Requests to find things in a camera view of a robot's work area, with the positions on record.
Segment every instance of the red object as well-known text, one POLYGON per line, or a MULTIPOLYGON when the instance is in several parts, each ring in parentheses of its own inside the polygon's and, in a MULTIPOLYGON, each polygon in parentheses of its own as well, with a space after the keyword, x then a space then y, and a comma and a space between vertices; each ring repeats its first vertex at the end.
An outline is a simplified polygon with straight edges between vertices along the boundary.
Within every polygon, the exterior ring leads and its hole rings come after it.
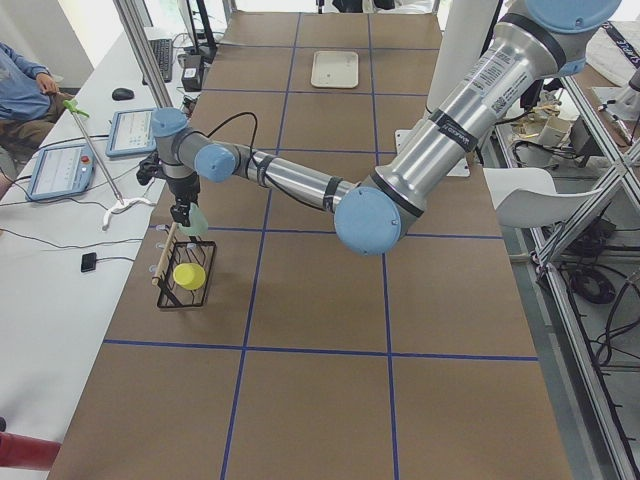
POLYGON ((0 432, 0 467, 50 470, 60 444, 0 432))

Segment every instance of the robotic arm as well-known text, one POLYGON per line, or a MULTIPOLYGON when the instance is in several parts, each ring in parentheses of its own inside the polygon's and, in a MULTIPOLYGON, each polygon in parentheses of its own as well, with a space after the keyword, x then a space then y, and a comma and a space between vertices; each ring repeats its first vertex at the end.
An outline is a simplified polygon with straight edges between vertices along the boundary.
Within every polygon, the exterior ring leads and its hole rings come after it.
POLYGON ((389 165, 358 185, 243 145, 212 142, 189 128, 179 110, 160 109, 153 129, 163 176, 176 196, 173 217, 189 226, 198 176, 221 182, 235 174, 335 213, 336 233, 351 250, 385 253, 424 213, 429 192, 535 80, 582 70, 587 42, 620 1, 516 0, 496 25, 491 48, 440 108, 414 127, 389 165))

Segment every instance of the blue grid line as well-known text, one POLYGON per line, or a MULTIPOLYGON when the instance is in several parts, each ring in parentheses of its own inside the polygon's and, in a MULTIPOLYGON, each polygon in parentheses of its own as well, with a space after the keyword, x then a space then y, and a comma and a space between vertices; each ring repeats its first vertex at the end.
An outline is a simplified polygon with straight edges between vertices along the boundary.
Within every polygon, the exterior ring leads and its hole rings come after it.
POLYGON ((457 239, 471 239, 471 240, 502 240, 502 235, 470 235, 462 233, 407 233, 405 237, 415 238, 457 238, 457 239))
POLYGON ((242 45, 239 43, 218 43, 220 48, 222 47, 235 47, 235 48, 297 48, 300 50, 309 50, 309 49, 327 49, 327 50, 402 50, 402 51, 416 51, 416 52, 432 52, 438 51, 440 48, 421 48, 421 47, 336 47, 335 45, 319 45, 319 46, 300 46, 296 45, 295 47, 290 47, 289 45, 242 45))
MULTIPOLYGON (((301 95, 371 95, 371 92, 350 92, 337 90, 335 92, 315 92, 312 90, 257 90, 248 88, 203 88, 203 92, 223 92, 223 93, 297 93, 301 95)), ((427 97, 426 93, 376 93, 382 97, 427 97)))
POLYGON ((191 348, 203 350, 237 350, 241 351, 240 345, 221 345, 214 343, 183 343, 183 342, 151 342, 143 340, 118 340, 105 338, 102 343, 108 345, 127 345, 132 347, 167 347, 167 348, 191 348))
MULTIPOLYGON (((301 14, 298 14, 298 20, 296 22, 296 34, 293 41, 293 49, 291 51, 291 64, 289 66, 289 78, 287 80, 287 93, 285 93, 284 97, 284 105, 282 107, 282 116, 280 118, 280 132, 278 134, 278 142, 276 144, 276 155, 280 149, 280 142, 282 140, 282 130, 284 129, 284 122, 287 115, 287 101, 289 98, 289 88, 291 87, 291 77, 293 75, 293 64, 296 57, 296 44, 298 42, 298 33, 300 31, 300 20, 302 18, 301 14)), ((224 449, 224 457, 222 461, 222 468, 220 470, 220 480, 225 480, 227 475, 227 467, 229 465, 229 454, 231 452, 231 441, 233 439, 233 429, 235 425, 236 414, 238 410, 238 401, 240 397, 240 387, 242 384, 242 374, 244 370, 244 361, 247 355, 247 345, 249 343, 249 332, 251 330, 251 320, 253 317, 253 308, 255 304, 256 294, 258 291, 258 279, 260 277, 260 265, 262 262, 262 254, 264 251, 264 241, 267 235, 267 224, 269 222, 269 210, 271 207, 271 197, 272 191, 269 191, 269 195, 267 197, 267 206, 265 208, 264 221, 262 224, 262 235, 260 237, 260 248, 258 250, 258 260, 256 262, 256 271, 253 278, 253 286, 251 289, 251 301, 249 302, 249 312, 247 313, 247 324, 244 331, 244 338, 242 341, 242 353, 240 354, 240 362, 238 365, 238 376, 236 379, 236 387, 233 394, 233 405, 231 407, 231 415, 229 418, 229 428, 227 430, 227 441, 224 449)))
POLYGON ((344 350, 331 348, 296 348, 296 347, 268 347, 224 345, 215 343, 183 343, 183 342, 153 342, 142 340, 105 339, 102 343, 130 347, 156 348, 185 348, 202 350, 232 350, 237 352, 268 352, 268 353, 299 353, 306 355, 344 355, 354 357, 394 357, 394 358, 424 358, 440 360, 478 360, 488 362, 537 362, 538 357, 527 355, 472 355, 462 353, 419 353, 419 352, 378 352, 375 350, 344 350))
POLYGON ((289 347, 261 347, 250 346, 247 350, 254 352, 273 352, 273 353, 304 353, 314 355, 346 355, 351 357, 386 357, 385 352, 376 352, 374 350, 332 350, 330 348, 289 348, 289 347))
POLYGON ((307 153, 361 153, 375 155, 376 153, 385 155, 395 155, 396 152, 376 152, 375 150, 323 150, 319 148, 281 148, 281 152, 307 152, 307 153))
POLYGON ((403 353, 393 354, 398 358, 436 358, 443 360, 483 360, 489 362, 537 362, 538 357, 526 355, 468 355, 462 353, 403 353))
MULTIPOLYGON (((373 68, 373 42, 371 40, 371 16, 367 15, 367 36, 369 38, 369 62, 371 70, 371 106, 373 115, 373 139, 376 149, 376 166, 380 165, 380 153, 378 145, 378 117, 376 115, 376 82, 373 68)), ((382 261, 382 282, 384 294, 384 316, 387 334, 387 372, 389 374, 389 412, 391 421, 391 447, 393 457, 393 478, 400 480, 400 462, 398 460, 398 435, 396 428, 396 394, 393 379, 393 345, 391 342, 391 314, 389 311, 388 279, 387 279, 387 257, 381 255, 382 261)))
MULTIPOLYGON (((155 229, 157 225, 150 224, 149 229, 155 229)), ((209 227, 212 231, 221 232, 246 232, 246 233, 301 233, 305 235, 335 235, 335 230, 298 230, 295 228, 246 228, 246 227, 209 227)), ((450 238, 457 240, 502 240, 499 235, 469 235, 457 233, 407 233, 405 237, 413 238, 450 238)))

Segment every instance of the yellow cup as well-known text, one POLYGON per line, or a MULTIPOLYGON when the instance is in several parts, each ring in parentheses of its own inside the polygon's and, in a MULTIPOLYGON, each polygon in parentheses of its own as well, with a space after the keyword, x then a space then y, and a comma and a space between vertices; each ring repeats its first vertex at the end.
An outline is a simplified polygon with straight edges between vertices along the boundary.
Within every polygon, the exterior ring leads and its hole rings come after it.
POLYGON ((173 280, 185 290, 197 290, 207 279, 207 273, 197 263, 181 263, 173 269, 173 280))

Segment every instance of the white pillar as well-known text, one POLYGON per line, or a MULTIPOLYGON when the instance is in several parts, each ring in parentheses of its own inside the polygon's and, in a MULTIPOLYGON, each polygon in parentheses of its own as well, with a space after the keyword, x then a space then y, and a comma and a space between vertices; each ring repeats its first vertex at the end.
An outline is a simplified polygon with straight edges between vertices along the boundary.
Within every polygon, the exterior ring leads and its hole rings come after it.
POLYGON ((453 0, 427 98, 435 111, 480 58, 500 0, 453 0))

